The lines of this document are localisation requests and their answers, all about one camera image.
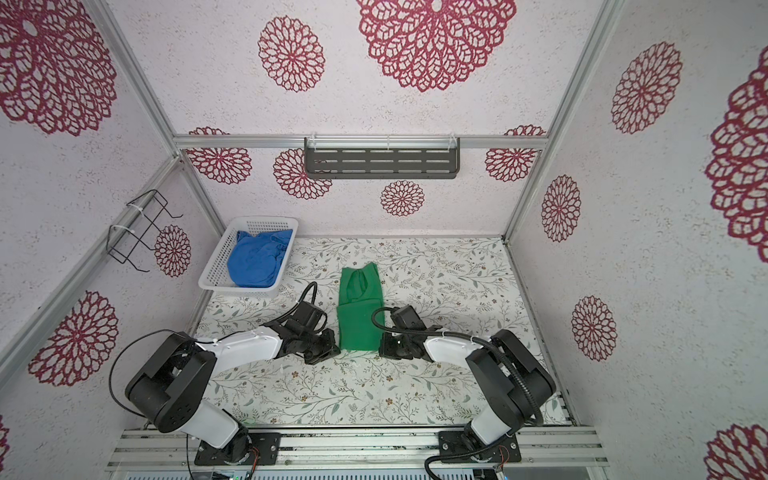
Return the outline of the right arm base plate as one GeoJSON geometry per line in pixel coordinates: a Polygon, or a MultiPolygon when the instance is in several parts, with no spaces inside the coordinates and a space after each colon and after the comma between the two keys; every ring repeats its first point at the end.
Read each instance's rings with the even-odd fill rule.
{"type": "Polygon", "coordinates": [[[519,463],[522,454],[517,437],[503,434],[485,445],[468,432],[442,430],[438,432],[439,459],[444,463],[519,463]]]}

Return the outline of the green tank top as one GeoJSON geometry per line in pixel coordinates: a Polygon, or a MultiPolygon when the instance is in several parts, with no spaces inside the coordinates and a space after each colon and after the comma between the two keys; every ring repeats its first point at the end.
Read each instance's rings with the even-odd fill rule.
{"type": "Polygon", "coordinates": [[[337,306],[342,350],[374,352],[379,349],[382,331],[373,325],[372,315],[383,306],[382,284],[375,263],[359,269],[342,269],[337,306]]]}

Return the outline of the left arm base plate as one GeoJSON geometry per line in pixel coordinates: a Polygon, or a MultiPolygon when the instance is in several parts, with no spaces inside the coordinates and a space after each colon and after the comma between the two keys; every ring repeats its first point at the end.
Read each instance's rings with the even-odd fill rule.
{"type": "Polygon", "coordinates": [[[275,465],[282,435],[276,432],[239,432],[222,448],[201,442],[195,466],[275,465]]]}

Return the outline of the blue tank top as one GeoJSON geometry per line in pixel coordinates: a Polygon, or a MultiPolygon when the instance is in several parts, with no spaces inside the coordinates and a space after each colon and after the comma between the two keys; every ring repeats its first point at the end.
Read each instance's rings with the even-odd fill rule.
{"type": "Polygon", "coordinates": [[[238,231],[227,268],[234,284],[242,288],[272,287],[287,254],[292,230],[250,234],[238,231]]]}

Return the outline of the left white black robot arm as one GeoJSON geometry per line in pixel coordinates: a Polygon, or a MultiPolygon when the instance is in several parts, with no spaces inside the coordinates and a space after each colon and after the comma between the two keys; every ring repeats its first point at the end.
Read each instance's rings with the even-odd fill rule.
{"type": "Polygon", "coordinates": [[[125,396],[158,431],[199,439],[203,463],[243,464],[257,447],[248,427],[204,399],[209,381],[256,361],[298,355],[315,365],[339,355],[326,321],[323,310],[301,301],[277,319],[220,339],[173,332],[128,382],[125,396]]]}

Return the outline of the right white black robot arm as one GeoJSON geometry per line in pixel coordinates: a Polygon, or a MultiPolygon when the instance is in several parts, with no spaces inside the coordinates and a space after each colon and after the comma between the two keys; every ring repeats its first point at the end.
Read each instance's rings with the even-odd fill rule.
{"type": "Polygon", "coordinates": [[[460,434],[460,452],[481,452],[524,427],[544,424],[542,406],[556,393],[555,382],[511,331],[484,338],[428,327],[412,306],[381,307],[371,323],[382,331],[382,356],[447,363],[472,374],[486,406],[460,434]]]}

